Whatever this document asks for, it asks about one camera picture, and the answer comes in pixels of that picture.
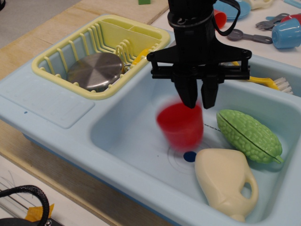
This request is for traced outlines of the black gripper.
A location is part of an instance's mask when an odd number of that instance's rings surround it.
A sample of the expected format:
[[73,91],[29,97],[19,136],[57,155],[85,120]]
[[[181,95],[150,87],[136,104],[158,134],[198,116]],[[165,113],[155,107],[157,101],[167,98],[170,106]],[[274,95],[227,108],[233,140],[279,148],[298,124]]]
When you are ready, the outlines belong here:
[[154,79],[171,79],[183,104],[193,109],[198,97],[197,81],[202,79],[202,101],[205,109],[214,107],[218,81],[248,80],[251,51],[229,46],[216,38],[229,35],[240,16],[235,0],[225,3],[234,8],[232,25],[221,31],[214,16],[214,0],[170,0],[168,23],[174,30],[175,45],[147,55]]

